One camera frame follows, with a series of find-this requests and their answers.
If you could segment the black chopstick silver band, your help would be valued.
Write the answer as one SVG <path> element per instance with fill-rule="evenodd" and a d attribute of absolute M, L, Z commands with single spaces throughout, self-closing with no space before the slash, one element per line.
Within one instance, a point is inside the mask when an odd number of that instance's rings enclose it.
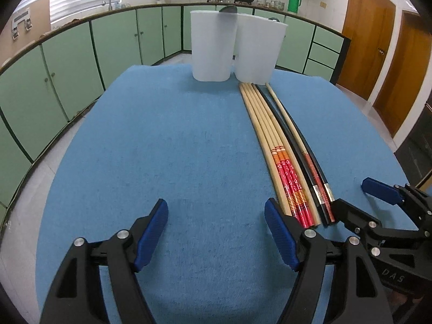
<path fill-rule="evenodd" d="M 319 192 L 316 180 L 313 177 L 303 153 L 298 147 L 293 133 L 289 129 L 289 126 L 283 114 L 281 113 L 281 110 L 275 104 L 271 96 L 267 96 L 259 86 L 252 84 L 252 87 L 259 94 L 259 100 L 263 100 L 266 103 L 266 106 L 269 108 L 275 120 L 278 122 L 279 127 L 281 128 L 283 133 L 280 135 L 281 140 L 284 144 L 284 147 L 286 148 L 290 162 L 293 165 L 293 168 L 296 170 L 299 184 L 301 185 L 305 197 L 308 200 L 310 213 L 313 215 L 317 223 L 324 227 L 329 226 L 331 220 L 328 217 L 327 208 L 323 197 Z"/>

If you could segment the silver metal spoon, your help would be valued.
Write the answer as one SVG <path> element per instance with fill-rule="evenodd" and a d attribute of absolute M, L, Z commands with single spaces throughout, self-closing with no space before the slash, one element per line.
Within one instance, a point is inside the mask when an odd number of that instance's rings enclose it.
<path fill-rule="evenodd" d="M 237 7 L 234 5 L 227 5 L 220 9 L 219 12 L 237 14 Z"/>

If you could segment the plain bamboo chopstick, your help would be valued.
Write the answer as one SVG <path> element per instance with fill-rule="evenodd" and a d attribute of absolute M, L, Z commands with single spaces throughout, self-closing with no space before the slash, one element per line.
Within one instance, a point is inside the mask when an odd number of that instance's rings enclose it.
<path fill-rule="evenodd" d="M 243 98 L 243 101 L 245 103 L 245 107 L 248 111 L 248 115 L 250 117 L 250 120 L 253 124 L 253 128 L 255 130 L 255 134 L 258 137 L 258 142 L 260 144 L 261 150 L 263 152 L 264 155 L 264 159 L 266 161 L 266 165 L 268 167 L 269 170 L 269 174 L 273 183 L 273 186 L 275 188 L 276 191 L 276 195 L 278 198 L 278 202 L 283 210 L 283 212 L 289 216 L 291 216 L 291 209 L 288 205 L 288 199 L 286 197 L 286 193 L 285 190 L 283 188 L 282 185 L 282 181 L 281 178 L 279 176 L 279 172 L 278 169 L 275 165 L 275 161 L 272 158 L 272 153 L 270 151 L 270 147 L 269 144 L 266 140 L 264 131 L 261 128 L 260 122 L 258 121 L 258 117 L 255 114 L 255 110 L 253 109 L 253 105 L 250 102 L 247 92 L 246 92 L 246 87 L 244 83 L 240 83 L 239 84 L 239 89 Z"/>

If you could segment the green kitchen base cabinets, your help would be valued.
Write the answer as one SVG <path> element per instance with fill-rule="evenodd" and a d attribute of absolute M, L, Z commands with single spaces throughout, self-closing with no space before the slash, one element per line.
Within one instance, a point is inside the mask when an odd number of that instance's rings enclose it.
<path fill-rule="evenodd" d="M 1 68 L 1 215 L 32 165 L 66 127 L 133 65 L 191 50 L 190 16 L 220 4 L 128 7 L 73 21 Z"/>

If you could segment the red patterned bamboo chopstick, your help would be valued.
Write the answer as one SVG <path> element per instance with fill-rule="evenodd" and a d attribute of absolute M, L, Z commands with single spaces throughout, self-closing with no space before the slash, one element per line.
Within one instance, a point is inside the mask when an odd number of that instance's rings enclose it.
<path fill-rule="evenodd" d="M 312 225 L 310 222 L 307 206 L 303 202 L 302 197 L 297 196 L 298 186 L 295 177 L 291 175 L 291 162 L 289 159 L 285 159 L 284 154 L 286 153 L 285 148 L 278 136 L 278 132 L 275 130 L 274 123 L 268 116 L 265 107 L 262 106 L 261 101 L 256 96 L 254 89 L 251 84 L 245 83 L 247 95 L 250 98 L 250 102 L 258 110 L 258 116 L 264 123 L 265 132 L 268 134 L 270 140 L 270 150 L 273 154 L 275 164 L 278 168 L 278 172 L 281 176 L 281 181 L 284 189 L 286 190 L 286 195 L 288 199 L 288 205 L 291 209 L 291 215 L 296 217 L 303 227 L 309 227 Z"/>

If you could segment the beige chopstick dark red end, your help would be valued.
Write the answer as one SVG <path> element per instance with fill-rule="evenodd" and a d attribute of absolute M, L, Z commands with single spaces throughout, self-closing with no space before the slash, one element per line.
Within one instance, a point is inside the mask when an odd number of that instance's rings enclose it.
<path fill-rule="evenodd" d="M 322 217 L 322 223 L 324 226 L 331 225 L 335 223 L 335 218 L 330 207 L 330 203 L 334 200 L 334 197 L 328 184 L 328 180 L 313 151 L 309 147 L 307 140 L 294 122 L 293 118 L 288 114 L 288 111 L 279 100 L 273 88 L 269 83 L 266 83 L 265 86 L 271 95 L 273 102 L 277 105 L 279 113 L 284 118 L 283 120 L 295 141 L 294 145 L 296 146 L 296 152 L 299 152 L 302 157 L 302 164 L 311 180 L 312 190 L 319 201 L 319 212 L 321 213 L 320 216 Z"/>

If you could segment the wooden door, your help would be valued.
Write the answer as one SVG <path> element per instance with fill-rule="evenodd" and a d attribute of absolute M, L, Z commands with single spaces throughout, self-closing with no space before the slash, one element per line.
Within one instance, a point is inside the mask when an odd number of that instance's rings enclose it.
<path fill-rule="evenodd" d="M 396 7 L 390 0 L 349 0 L 342 34 L 351 42 L 337 83 L 367 100 L 390 46 Z"/>
<path fill-rule="evenodd" d="M 419 14 L 403 12 L 395 53 L 373 104 L 392 137 L 419 95 L 431 57 L 431 33 Z"/>

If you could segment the blue table cloth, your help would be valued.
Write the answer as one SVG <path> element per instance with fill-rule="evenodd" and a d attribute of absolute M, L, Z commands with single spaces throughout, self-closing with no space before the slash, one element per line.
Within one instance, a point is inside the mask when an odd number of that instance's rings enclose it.
<path fill-rule="evenodd" d="M 264 219 L 275 195 L 235 77 L 133 66 L 87 114 L 50 187 L 37 245 L 44 303 L 77 237 L 110 238 L 159 199 L 168 222 L 137 275 L 158 323 L 275 323 L 296 279 Z"/>

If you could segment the right white plastic container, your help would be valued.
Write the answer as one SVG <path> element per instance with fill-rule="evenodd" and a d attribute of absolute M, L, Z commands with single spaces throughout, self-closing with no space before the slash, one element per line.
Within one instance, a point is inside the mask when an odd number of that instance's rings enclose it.
<path fill-rule="evenodd" d="M 238 14 L 234 74 L 242 83 L 264 85 L 275 69 L 288 25 Z"/>

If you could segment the white plastic container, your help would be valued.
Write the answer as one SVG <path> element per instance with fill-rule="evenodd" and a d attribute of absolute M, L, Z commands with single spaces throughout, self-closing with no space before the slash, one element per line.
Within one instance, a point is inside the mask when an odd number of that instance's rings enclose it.
<path fill-rule="evenodd" d="M 231 76 L 237 35 L 236 12 L 193 10 L 191 49 L 193 77 L 200 82 L 223 82 Z"/>
<path fill-rule="evenodd" d="M 238 14 L 234 74 L 242 83 L 264 85 L 275 69 L 288 25 Z"/>

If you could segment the green thermos jug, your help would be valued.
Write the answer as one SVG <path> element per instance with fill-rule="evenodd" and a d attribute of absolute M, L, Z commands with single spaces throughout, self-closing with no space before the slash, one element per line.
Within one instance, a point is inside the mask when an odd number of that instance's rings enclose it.
<path fill-rule="evenodd" d="M 288 0 L 287 11 L 296 15 L 299 12 L 299 8 L 301 5 L 302 0 Z"/>

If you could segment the left white plastic container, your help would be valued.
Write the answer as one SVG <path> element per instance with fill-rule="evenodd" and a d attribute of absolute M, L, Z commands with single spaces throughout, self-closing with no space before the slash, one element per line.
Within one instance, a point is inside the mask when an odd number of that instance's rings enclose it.
<path fill-rule="evenodd" d="M 193 77 L 200 82 L 223 82 L 231 76 L 237 35 L 236 12 L 193 10 L 191 49 Z"/>

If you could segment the glass jars on counter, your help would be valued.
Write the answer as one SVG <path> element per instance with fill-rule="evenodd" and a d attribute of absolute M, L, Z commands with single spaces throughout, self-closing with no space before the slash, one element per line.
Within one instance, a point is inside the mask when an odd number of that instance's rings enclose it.
<path fill-rule="evenodd" d="M 256 0 L 256 5 L 267 9 L 284 11 L 285 3 L 276 0 Z"/>

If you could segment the cardboard panel with device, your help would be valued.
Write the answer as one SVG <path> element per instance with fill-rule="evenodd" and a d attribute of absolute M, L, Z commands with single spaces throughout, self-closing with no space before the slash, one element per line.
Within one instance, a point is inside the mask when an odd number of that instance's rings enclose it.
<path fill-rule="evenodd" d="M 37 0 L 14 12 L 1 32 L 1 66 L 50 30 L 50 0 Z"/>

